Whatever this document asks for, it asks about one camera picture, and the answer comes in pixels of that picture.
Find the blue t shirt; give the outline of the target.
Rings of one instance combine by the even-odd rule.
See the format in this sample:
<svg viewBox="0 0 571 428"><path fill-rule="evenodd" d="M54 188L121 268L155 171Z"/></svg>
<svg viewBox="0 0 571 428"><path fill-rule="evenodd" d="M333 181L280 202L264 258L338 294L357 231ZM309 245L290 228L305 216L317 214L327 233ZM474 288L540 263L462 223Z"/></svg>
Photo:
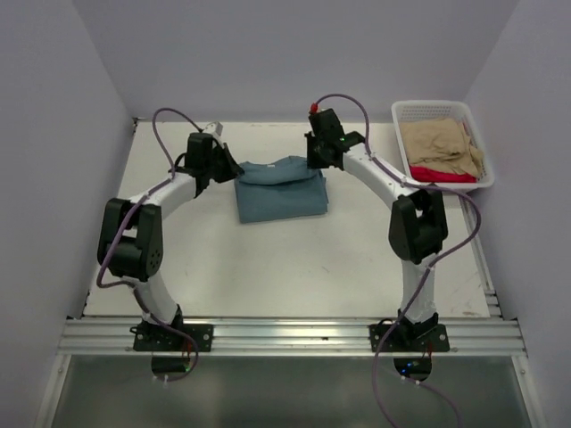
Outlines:
<svg viewBox="0 0 571 428"><path fill-rule="evenodd" d="M234 181L242 224L322 216L328 213L327 179L300 156L269 164L243 162Z"/></svg>

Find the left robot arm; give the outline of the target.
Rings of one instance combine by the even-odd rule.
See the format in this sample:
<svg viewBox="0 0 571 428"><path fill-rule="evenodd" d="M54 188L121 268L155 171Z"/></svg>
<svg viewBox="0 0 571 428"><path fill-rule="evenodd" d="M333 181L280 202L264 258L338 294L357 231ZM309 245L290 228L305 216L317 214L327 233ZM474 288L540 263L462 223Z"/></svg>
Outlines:
<svg viewBox="0 0 571 428"><path fill-rule="evenodd" d="M243 173L216 123L189 135L186 152L167 178L137 196L112 198L105 205L95 283L100 289L127 286L142 309L143 320L157 325L153 338L165 350L179 348L186 329L176 322L180 308L161 276L163 221L201 195L210 183L226 183Z"/></svg>

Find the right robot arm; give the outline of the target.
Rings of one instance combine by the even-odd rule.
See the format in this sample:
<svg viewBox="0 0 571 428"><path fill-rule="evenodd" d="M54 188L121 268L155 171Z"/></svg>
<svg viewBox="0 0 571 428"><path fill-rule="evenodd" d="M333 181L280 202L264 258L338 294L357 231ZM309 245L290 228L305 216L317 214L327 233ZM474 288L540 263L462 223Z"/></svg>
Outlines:
<svg viewBox="0 0 571 428"><path fill-rule="evenodd" d="M307 162L311 169L337 168L357 178L390 209L388 242L401 260L402 301L397 320L380 336L417 350L438 326L434 267L448 237L443 195L408 183L395 167L376 159L365 136L344 131L332 109L310 107Z"/></svg>

